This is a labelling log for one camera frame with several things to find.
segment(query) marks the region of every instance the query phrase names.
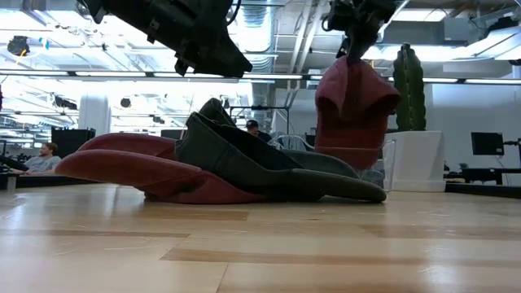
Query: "fluorescent light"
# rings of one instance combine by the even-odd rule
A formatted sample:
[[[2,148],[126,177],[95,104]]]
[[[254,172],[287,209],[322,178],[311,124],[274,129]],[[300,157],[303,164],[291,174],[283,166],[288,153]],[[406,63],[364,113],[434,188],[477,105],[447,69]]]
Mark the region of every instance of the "fluorescent light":
[[[226,77],[213,75],[213,74],[200,74],[200,73],[187,73],[185,76],[181,76],[175,72],[156,72],[155,77],[172,77],[172,78],[219,78],[226,79]],[[244,73],[242,79],[253,79],[253,80],[300,80],[302,76],[300,74],[262,74],[262,73]]]
[[[513,79],[467,79],[465,83],[481,85],[521,85],[521,80]]]
[[[10,129],[0,129],[0,133],[5,136],[18,136],[16,131]]]
[[[51,71],[51,70],[0,70],[0,75],[21,75],[21,76],[68,76],[67,72]]]
[[[13,115],[13,116],[79,116],[80,115],[78,112],[14,112],[14,111],[5,111],[5,112],[2,112],[2,114]]]
[[[245,73],[245,79],[274,79],[274,80],[300,80],[302,76],[300,74],[255,74]]]
[[[179,73],[174,72],[156,72],[154,73],[154,77],[182,77]]]
[[[13,142],[13,143],[33,143],[34,142],[32,139],[28,139],[28,138],[2,138],[2,140],[5,140],[6,142]]]
[[[156,72],[154,73],[155,77],[169,77],[169,78],[223,78],[222,76],[214,75],[214,74],[203,74],[203,73],[187,73],[185,76],[182,76],[179,73],[175,72]]]
[[[444,62],[457,58],[456,49],[448,46],[411,46],[421,61]],[[398,57],[400,46],[387,46],[382,50],[379,59],[394,61]]]
[[[447,16],[452,10],[445,9],[404,9],[399,11],[393,21],[426,21],[438,22]]]
[[[425,78],[423,78],[423,82],[427,82],[427,83],[455,83],[455,82],[458,82],[458,79],[456,79],[456,78],[430,78],[430,77],[425,77]]]
[[[145,72],[76,72],[79,77],[146,77]]]

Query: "ceiling light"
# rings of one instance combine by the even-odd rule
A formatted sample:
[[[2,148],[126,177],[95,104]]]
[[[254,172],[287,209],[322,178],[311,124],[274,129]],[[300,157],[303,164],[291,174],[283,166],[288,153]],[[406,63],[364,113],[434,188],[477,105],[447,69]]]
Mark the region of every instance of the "ceiling light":
[[[418,59],[424,62],[444,62],[458,57],[456,49],[448,46],[411,46],[411,48]],[[382,50],[380,59],[394,61],[398,58],[400,50],[400,46],[387,46]]]
[[[215,74],[204,74],[204,73],[187,73],[184,78],[222,78],[222,76],[218,76]]]
[[[176,78],[180,78],[182,76],[181,76],[181,74],[174,73],[174,72],[155,72],[154,73],[154,77],[176,77]]]
[[[521,85],[521,80],[512,79],[467,79],[465,83],[481,85]]]
[[[28,138],[2,138],[2,140],[6,142],[13,142],[13,143],[33,143],[34,141],[32,139]]]
[[[268,79],[268,80],[300,80],[300,74],[255,74],[245,73],[244,79]]]
[[[0,70],[0,75],[20,75],[20,76],[68,76],[67,72],[51,70]]]
[[[79,77],[146,77],[145,72],[76,72]]]
[[[439,22],[444,19],[450,9],[404,9],[399,11],[393,21],[426,21]]]
[[[458,79],[456,78],[431,78],[431,77],[424,77],[423,82],[426,83],[455,83],[458,82]]]

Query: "potted plant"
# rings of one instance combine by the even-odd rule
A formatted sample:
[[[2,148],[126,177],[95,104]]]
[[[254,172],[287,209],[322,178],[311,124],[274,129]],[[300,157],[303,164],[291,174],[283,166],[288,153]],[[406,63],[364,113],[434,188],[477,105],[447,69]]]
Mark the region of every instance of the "potted plant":
[[[393,78],[402,100],[396,109],[398,132],[386,134],[396,142],[390,186],[401,191],[443,192],[443,134],[426,131],[423,69],[410,44],[398,51]]]

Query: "ceiling pipe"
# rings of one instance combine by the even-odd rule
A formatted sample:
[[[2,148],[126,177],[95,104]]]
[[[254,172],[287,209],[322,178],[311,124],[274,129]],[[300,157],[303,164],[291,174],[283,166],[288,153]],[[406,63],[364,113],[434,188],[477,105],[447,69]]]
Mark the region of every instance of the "ceiling pipe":
[[[387,27],[389,26],[389,24],[391,24],[391,22],[398,16],[398,14],[400,13],[400,11],[402,11],[406,6],[407,4],[409,4],[410,0],[404,0],[399,6],[398,8],[394,11],[394,14],[391,16],[391,18],[389,19],[389,21],[385,24],[382,25],[382,27],[380,28],[380,30],[378,31],[378,41],[377,42],[381,42],[383,40],[383,33],[385,32],[385,30],[387,29]]]
[[[308,58],[309,48],[311,48],[311,44],[313,43],[313,39],[315,37],[315,32],[317,31],[318,25],[321,23],[322,10],[326,4],[326,0],[320,0],[318,2],[317,9],[315,9],[315,15],[313,17],[313,23],[309,29],[308,36],[306,37],[306,43],[304,44],[304,49],[302,50],[302,55],[300,56],[299,63],[296,67],[296,73],[302,72],[306,58]]]
[[[293,54],[291,55],[290,68],[287,71],[288,73],[292,73],[293,69],[295,68],[296,59],[300,51],[300,46],[302,45],[302,41],[304,40],[306,28],[308,27],[308,19],[309,14],[311,13],[312,5],[313,0],[306,0],[306,2],[304,3],[304,10],[302,11],[302,22],[299,28],[299,32],[296,36],[295,47],[293,48]]]

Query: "dark green fabric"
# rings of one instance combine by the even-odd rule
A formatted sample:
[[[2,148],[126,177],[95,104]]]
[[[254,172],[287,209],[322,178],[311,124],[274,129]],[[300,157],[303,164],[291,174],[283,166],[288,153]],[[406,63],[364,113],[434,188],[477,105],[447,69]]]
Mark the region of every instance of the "dark green fabric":
[[[221,100],[210,98],[199,110],[199,114],[209,120],[214,120],[220,125],[234,126],[234,120],[226,113],[226,109],[221,105]]]
[[[382,202],[378,186],[350,177],[305,170],[281,151],[240,129],[218,125],[199,113],[188,121],[177,159],[207,170],[243,190],[279,200],[316,201],[323,195]]]
[[[323,155],[312,151],[294,151],[294,150],[280,150],[284,155],[292,158],[302,168],[320,171],[324,173],[332,173],[342,175],[350,178],[360,179],[349,164],[344,161],[332,157],[330,155]]]

